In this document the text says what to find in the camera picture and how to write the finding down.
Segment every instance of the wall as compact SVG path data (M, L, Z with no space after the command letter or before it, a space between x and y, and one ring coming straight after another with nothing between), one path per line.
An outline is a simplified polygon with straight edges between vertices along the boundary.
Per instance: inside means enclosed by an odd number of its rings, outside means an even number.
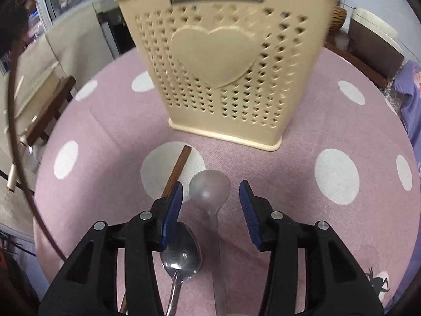
M392 26L399 36L399 45L407 59L421 65L421 23L406 0L344 0L348 11L344 29L355 7L364 8Z

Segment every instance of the metal screw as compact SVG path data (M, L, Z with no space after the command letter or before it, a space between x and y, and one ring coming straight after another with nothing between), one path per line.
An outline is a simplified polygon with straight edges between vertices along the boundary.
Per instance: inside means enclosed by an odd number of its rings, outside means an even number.
M140 218L142 220L149 220L152 217L152 213L150 211L144 211L140 214Z
M282 214L280 211L273 211L271 214L270 214L270 217L272 217L273 219L275 219L275 220L280 220L281 218L283 218L284 217L284 214Z
M320 221L317 223L317 227L319 227L321 230L326 230L329 228L329 224L325 221Z
M99 221L93 225L95 230L103 230L105 228L105 222Z

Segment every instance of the wooden chopstick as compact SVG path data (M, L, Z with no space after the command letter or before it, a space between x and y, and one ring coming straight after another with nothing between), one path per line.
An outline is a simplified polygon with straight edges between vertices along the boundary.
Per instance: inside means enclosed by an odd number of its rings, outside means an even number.
M165 185L164 191L162 192L161 198L167 197L171 189L173 188L174 183L180 178L180 175L186 165L187 159L189 158L190 152L192 148L190 146L185 145L180 153L180 156L177 159L176 164L168 178L167 185ZM121 302L120 312L126 313L127 311L127 302L126 302L126 293L124 293L123 300Z

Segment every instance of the wicker basket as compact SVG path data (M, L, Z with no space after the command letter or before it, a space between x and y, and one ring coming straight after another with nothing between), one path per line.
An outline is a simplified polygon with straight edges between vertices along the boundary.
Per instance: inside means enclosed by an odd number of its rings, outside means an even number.
M344 25L347 18L347 10L339 6L334 6L332 17L330 18L329 32L336 33Z
M117 0L172 128L274 151L336 0Z

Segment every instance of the purple cloth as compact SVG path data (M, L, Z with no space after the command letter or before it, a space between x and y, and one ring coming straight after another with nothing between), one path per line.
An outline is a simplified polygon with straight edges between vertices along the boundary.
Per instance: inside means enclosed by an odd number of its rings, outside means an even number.
M421 171L421 68L414 62L409 61L395 79L397 92L405 94L407 99L402 107L403 123L411 141L418 163L418 171ZM418 230L418 238L415 243L408 269L402 281L387 305L390 309L402 296L409 284L421 267L421 228Z

